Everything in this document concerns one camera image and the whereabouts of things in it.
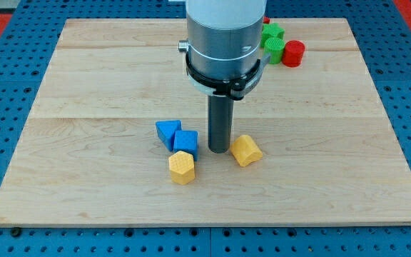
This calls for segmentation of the small red block behind arm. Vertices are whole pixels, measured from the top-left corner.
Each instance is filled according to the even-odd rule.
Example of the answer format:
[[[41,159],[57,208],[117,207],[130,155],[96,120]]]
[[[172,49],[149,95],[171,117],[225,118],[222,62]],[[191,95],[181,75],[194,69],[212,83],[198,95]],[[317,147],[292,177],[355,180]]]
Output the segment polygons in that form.
[[[264,24],[269,24],[270,23],[270,18],[265,16],[264,19],[263,19],[263,23]]]

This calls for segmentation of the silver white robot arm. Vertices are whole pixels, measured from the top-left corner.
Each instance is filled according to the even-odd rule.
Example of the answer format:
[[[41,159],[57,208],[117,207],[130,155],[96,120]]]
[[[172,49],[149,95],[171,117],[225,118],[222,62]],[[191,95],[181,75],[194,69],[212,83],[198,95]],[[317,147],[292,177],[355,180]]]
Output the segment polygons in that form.
[[[269,56],[260,57],[266,0],[187,0],[186,72],[208,96],[239,101],[262,77]]]

